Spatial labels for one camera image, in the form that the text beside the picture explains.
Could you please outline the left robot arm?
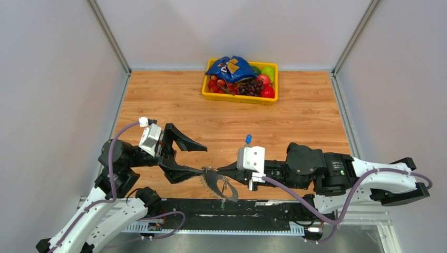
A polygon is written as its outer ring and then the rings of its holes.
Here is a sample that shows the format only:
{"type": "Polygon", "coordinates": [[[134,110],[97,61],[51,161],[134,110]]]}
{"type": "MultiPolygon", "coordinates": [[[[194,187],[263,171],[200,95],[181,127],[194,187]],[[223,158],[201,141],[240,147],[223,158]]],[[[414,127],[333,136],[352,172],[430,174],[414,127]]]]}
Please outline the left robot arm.
{"type": "Polygon", "coordinates": [[[176,144],[182,151],[207,151],[207,147],[184,135],[173,124],[164,128],[146,117],[131,123],[143,128],[138,145],[123,142],[118,136],[107,141],[98,158],[103,171],[89,195],[70,221],[51,238],[40,240],[38,252],[99,252],[131,223],[155,218],[161,212],[160,197],[149,187],[137,191],[135,199],[116,214],[108,212],[126,197],[139,179],[135,167],[160,167],[171,183],[201,175],[201,171],[180,166],[175,161],[176,144]]]}

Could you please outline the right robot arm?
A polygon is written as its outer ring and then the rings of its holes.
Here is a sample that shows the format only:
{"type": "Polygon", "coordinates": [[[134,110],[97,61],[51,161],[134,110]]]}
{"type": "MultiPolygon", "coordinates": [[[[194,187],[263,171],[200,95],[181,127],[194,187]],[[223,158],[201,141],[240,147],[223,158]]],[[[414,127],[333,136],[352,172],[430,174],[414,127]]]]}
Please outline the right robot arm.
{"type": "Polygon", "coordinates": [[[321,214],[346,210],[351,203],[376,201],[393,207],[427,198],[433,183],[415,169],[409,157],[375,163],[290,143],[284,161],[267,160],[263,147],[245,145],[236,162],[217,171],[251,191],[259,186],[279,187],[294,196],[297,189],[312,188],[301,213],[314,220],[321,214]]]}

